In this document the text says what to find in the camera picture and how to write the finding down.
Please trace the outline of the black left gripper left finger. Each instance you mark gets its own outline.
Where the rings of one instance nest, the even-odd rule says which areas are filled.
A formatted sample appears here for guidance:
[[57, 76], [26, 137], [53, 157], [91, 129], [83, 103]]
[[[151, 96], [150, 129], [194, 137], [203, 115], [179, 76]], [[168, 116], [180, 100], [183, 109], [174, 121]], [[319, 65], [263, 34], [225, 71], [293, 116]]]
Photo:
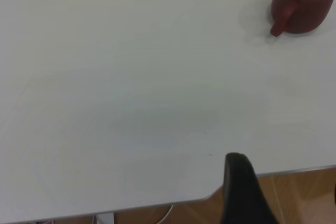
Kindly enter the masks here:
[[225, 157], [223, 202], [220, 223], [278, 223], [244, 154]]

